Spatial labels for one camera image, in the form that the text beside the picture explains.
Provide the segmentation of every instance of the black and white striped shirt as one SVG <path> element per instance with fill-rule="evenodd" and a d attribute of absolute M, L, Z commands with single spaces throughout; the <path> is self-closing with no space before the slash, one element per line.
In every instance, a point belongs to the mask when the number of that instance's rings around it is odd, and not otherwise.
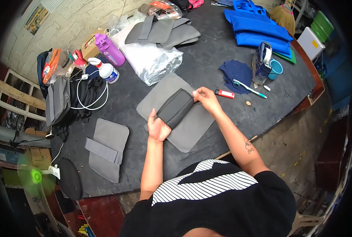
<path fill-rule="evenodd" d="M 199 227 L 223 236 L 282 236 L 296 204 L 271 171 L 255 177 L 223 160 L 204 160 L 162 183 L 126 215 L 120 236 L 177 236 Z"/>

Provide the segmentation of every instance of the blue tote bag handle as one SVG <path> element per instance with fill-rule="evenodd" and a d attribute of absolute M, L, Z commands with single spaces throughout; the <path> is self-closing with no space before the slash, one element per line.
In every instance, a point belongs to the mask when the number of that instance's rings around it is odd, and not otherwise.
<path fill-rule="evenodd" d="M 258 14 L 258 13 L 257 13 L 257 7 L 255 6 L 254 2 L 251 1 L 251 0 L 233 0 L 233 1 L 232 1 L 232 5 L 233 5 L 233 7 L 234 7 L 234 10 L 235 10 L 235 11 L 240 11 L 240 9 L 238 8 L 238 4 L 245 3 L 245 2 L 248 2 L 248 3 L 251 5 L 252 12 L 253 12 L 255 15 Z"/>

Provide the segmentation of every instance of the worktable surface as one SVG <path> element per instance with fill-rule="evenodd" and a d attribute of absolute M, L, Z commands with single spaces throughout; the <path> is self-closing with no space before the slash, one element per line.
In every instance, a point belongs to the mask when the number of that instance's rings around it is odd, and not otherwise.
<path fill-rule="evenodd" d="M 184 54 L 183 62 L 175 73 L 194 88 L 204 86 L 213 91 L 228 90 L 224 86 L 223 72 L 218 69 L 224 61 L 234 59 L 251 67 L 255 49 L 236 45 L 232 28 L 224 17 L 224 9 L 206 2 L 186 15 L 191 19 L 191 25 L 201 32 L 201 36 L 196 43 L 178 48 Z M 268 92 L 263 87 L 256 89 L 266 95 L 267 99 L 254 93 L 235 94 L 235 99 L 218 96 L 222 109 L 247 138 L 261 135 L 274 126 L 314 88 L 315 82 L 309 69 L 300 55 L 296 51 L 295 53 L 296 65 L 273 56 L 282 64 L 283 73 L 274 81 L 267 79 L 265 85 L 271 88 L 271 91 Z M 109 84 L 106 105 L 98 111 L 93 111 L 88 123 L 76 121 L 70 126 L 68 141 L 59 156 L 71 159 L 80 171 L 84 197 L 140 188 L 148 132 L 144 129 L 146 121 L 136 112 L 136 107 L 155 85 L 148 87 L 142 82 L 127 61 L 117 70 L 120 77 L 116 83 Z M 246 101 L 250 101 L 252 105 L 247 106 Z M 84 144 L 86 137 L 93 137 L 98 118 L 125 125 L 130 130 L 120 167 L 119 183 L 111 183 L 88 165 L 89 151 L 84 149 Z M 112 139 L 119 137 L 112 134 Z M 52 157 L 58 153 L 60 146 L 59 137 L 51 139 Z M 216 122 L 188 153 L 178 151 L 166 140 L 163 158 L 164 180 L 175 177 L 178 172 L 197 161 L 214 159 L 228 150 Z"/>

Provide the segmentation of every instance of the green plastic container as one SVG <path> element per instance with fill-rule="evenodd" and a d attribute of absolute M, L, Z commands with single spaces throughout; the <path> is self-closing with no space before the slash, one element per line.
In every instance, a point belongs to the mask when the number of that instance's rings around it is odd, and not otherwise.
<path fill-rule="evenodd" d="M 318 14 L 314 18 L 314 21 L 310 27 L 322 43 L 326 42 L 331 32 L 334 30 L 334 26 L 321 11 L 318 11 Z"/>

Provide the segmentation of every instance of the woman's hand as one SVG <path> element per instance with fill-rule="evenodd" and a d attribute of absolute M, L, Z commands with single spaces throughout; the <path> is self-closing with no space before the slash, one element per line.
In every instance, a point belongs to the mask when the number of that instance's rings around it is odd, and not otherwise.
<path fill-rule="evenodd" d="M 153 108 L 148 117 L 148 134 L 149 138 L 163 142 L 171 133 L 171 128 L 160 118 L 155 119 L 156 110 Z"/>
<path fill-rule="evenodd" d="M 206 87 L 200 87 L 193 93 L 194 102 L 200 101 L 202 106 L 215 118 L 220 113 L 223 113 L 221 105 L 212 90 Z"/>

